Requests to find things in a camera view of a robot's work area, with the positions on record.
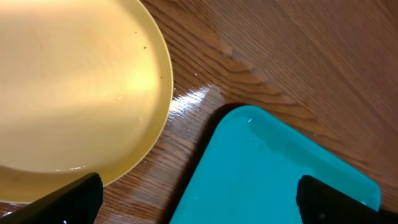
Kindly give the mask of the yellow plate with sauce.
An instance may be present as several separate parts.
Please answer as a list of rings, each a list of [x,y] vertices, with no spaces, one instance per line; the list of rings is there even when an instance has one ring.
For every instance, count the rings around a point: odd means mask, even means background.
[[[140,1],[1,2],[1,201],[91,172],[108,185],[151,150],[173,73]]]

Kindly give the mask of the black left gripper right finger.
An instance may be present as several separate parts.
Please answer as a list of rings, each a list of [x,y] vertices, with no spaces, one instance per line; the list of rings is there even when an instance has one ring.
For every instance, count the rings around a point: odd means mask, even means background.
[[[304,224],[397,224],[397,214],[376,211],[318,179],[298,181],[296,203]]]

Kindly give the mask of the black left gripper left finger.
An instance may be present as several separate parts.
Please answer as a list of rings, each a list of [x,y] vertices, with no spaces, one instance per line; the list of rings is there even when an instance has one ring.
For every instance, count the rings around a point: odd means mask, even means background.
[[[1,224],[91,224],[103,204],[103,195],[101,177],[92,172],[16,212],[1,217]]]

